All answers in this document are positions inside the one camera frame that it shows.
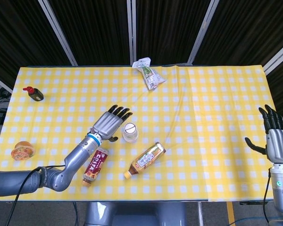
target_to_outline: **metal pole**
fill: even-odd
[[[274,70],[280,63],[283,62],[283,48],[280,49],[279,52],[277,52],[273,58],[271,58],[266,65],[264,65],[263,70],[266,75],[271,73],[272,70]]]
[[[199,221],[199,226],[203,226],[202,205],[201,205],[201,202],[197,202],[197,204],[198,204],[198,221]]]
[[[72,66],[78,66],[75,57],[69,47],[69,44],[65,38],[65,35],[60,27],[60,24],[57,21],[57,18],[52,11],[52,8],[47,0],[38,0],[41,8],[43,9],[45,16],[47,17],[54,33],[56,34],[60,44],[62,45],[63,50],[65,51],[70,63]]]
[[[188,62],[187,62],[188,65],[192,65],[192,63],[193,63],[193,61],[196,57],[196,54],[197,54],[197,52],[200,48],[200,45],[201,45],[202,40],[204,38],[204,35],[207,32],[208,26],[211,23],[212,17],[214,15],[214,12],[217,8],[218,3],[219,3],[219,0],[211,0],[210,4],[208,6],[207,12],[206,12],[206,14],[203,18],[201,27],[199,29],[198,35],[196,37],[192,51],[190,53],[190,57],[189,57]]]
[[[133,34],[132,34],[132,10],[131,10],[131,0],[127,0],[127,16],[128,16],[128,34],[129,34],[130,65],[132,65],[132,64],[133,64]]]
[[[136,1],[132,0],[133,61],[136,61]]]
[[[0,80],[0,85],[1,85],[4,89],[6,89],[8,92],[10,92],[10,93],[13,92],[13,90],[12,90],[10,87],[8,87],[5,83],[1,82],[1,80]]]

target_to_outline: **table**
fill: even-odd
[[[248,148],[244,137],[266,143],[258,107],[274,105],[262,66],[154,68],[166,78],[154,91],[130,67],[21,68],[0,136],[0,170],[63,164],[114,104],[131,109],[128,122],[137,125],[139,138],[127,143],[119,129],[117,142],[103,143],[110,155],[91,187],[82,186],[84,166],[67,190],[41,188],[20,199],[261,200],[271,163]],[[44,100],[33,101],[22,91],[26,86],[38,88]],[[37,151],[15,161],[10,152],[21,140]],[[131,161],[156,141],[166,154],[125,180]]]

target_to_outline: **plastic bag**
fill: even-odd
[[[157,71],[150,68],[150,62],[151,59],[149,57],[146,57],[139,59],[132,65],[132,68],[137,68],[137,70],[142,73],[143,79],[145,80],[149,90],[155,89],[158,84],[166,81],[157,73]]]

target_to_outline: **white cup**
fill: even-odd
[[[133,143],[137,140],[138,130],[135,124],[127,123],[123,128],[123,137],[125,141]]]

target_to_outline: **floor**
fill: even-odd
[[[7,103],[1,103],[0,107],[7,107]],[[226,226],[229,225],[231,212],[234,219],[253,218],[237,222],[236,226],[267,226],[264,219],[262,205],[240,205],[233,202],[233,208],[227,209],[226,202],[203,202],[202,215],[204,226]],[[186,218],[188,226],[202,226],[198,219],[197,202],[186,202]],[[12,202],[0,202],[0,226],[5,225],[9,215]],[[77,202],[79,225],[84,224],[86,214],[86,202]],[[266,205],[266,213],[269,217],[280,217],[275,210],[273,202]],[[11,226],[74,226],[75,210],[72,202],[18,202]]]

